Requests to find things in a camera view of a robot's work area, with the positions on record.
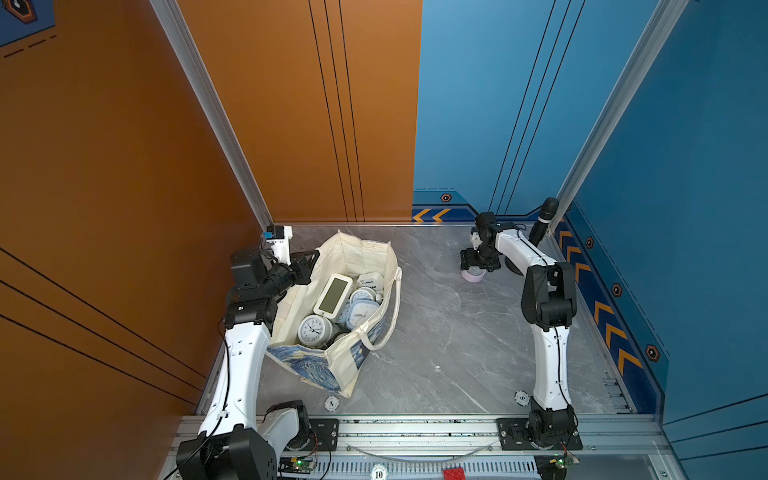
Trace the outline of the pink round alarm clock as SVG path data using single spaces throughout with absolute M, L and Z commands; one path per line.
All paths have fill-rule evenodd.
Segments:
M 461 277 L 470 283 L 479 283 L 481 282 L 484 277 L 486 276 L 487 271 L 485 269 L 480 269 L 476 267 L 472 267 L 466 270 L 461 270 L 460 275 Z

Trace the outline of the white round alarm clock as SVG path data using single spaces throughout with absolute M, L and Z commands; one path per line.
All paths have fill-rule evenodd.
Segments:
M 301 345 L 320 349 L 324 348 L 336 332 L 336 325 L 322 316 L 313 314 L 305 317 L 297 330 L 298 341 Z

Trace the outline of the large white digital clock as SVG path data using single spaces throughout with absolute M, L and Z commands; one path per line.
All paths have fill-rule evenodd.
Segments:
M 313 313 L 335 321 L 348 301 L 353 285 L 354 280 L 351 277 L 332 274 L 313 306 Z

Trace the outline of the light blue square alarm clock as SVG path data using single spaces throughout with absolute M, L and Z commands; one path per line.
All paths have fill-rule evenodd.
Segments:
M 354 330 L 362 323 L 370 319 L 379 309 L 380 304 L 375 300 L 360 299 L 350 303 L 345 325 L 349 330 Z

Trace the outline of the white twin-bell alarm clock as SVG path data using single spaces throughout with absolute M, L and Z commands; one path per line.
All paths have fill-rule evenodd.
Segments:
M 359 287 L 351 293 L 350 300 L 351 301 L 366 300 L 366 301 L 378 302 L 377 292 L 370 287 Z

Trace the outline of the cream canvas bag starry print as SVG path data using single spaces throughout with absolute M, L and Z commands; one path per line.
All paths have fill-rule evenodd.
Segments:
M 319 248 L 320 257 L 311 274 L 311 283 L 295 286 L 278 307 L 267 356 L 302 381 L 317 388 L 350 397 L 368 355 L 387 345 L 399 320 L 402 299 L 402 269 L 389 243 L 360 239 L 337 232 Z M 377 292 L 379 309 L 366 322 L 349 330 L 350 296 L 339 317 L 331 321 L 336 332 L 324 348 L 301 345 L 297 330 L 300 322 L 313 315 L 313 306 L 329 277 L 342 274 L 354 280 L 364 273 L 378 272 L 385 278 L 383 292 Z

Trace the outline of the small white digital clock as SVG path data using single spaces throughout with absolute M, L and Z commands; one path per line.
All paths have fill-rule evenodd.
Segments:
M 375 292 L 383 292 L 385 288 L 385 278 L 378 272 L 369 272 L 361 274 L 356 281 L 359 288 L 370 288 Z

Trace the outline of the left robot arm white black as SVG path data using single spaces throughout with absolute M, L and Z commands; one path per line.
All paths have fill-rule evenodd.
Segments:
M 299 400 L 256 414 L 259 379 L 278 304 L 294 286 L 308 285 L 317 250 L 278 254 L 242 249 L 230 257 L 235 279 L 223 317 L 225 361 L 197 436 L 182 442 L 175 473 L 183 479 L 275 479 L 279 457 L 310 424 Z

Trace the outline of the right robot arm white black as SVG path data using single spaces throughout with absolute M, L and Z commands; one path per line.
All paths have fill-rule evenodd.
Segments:
M 504 262 L 523 276 L 520 308 L 534 338 L 536 378 L 528 417 L 530 441 L 540 448 L 566 447 L 578 428 L 568 386 L 568 337 L 577 314 L 574 268 L 538 248 L 558 209 L 548 198 L 529 234 L 494 213 L 475 218 L 472 246 L 460 252 L 462 277 L 477 282 Z

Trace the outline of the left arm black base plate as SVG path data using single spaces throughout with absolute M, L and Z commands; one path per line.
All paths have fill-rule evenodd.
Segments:
M 309 430 L 300 431 L 284 449 L 284 455 L 290 452 L 335 452 L 339 439 L 340 420 L 338 418 L 309 418 Z

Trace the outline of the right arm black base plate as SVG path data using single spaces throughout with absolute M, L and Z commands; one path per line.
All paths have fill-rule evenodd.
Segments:
M 498 439 L 504 451 L 580 451 L 584 448 L 576 427 L 535 429 L 528 418 L 503 417 L 495 420 Z

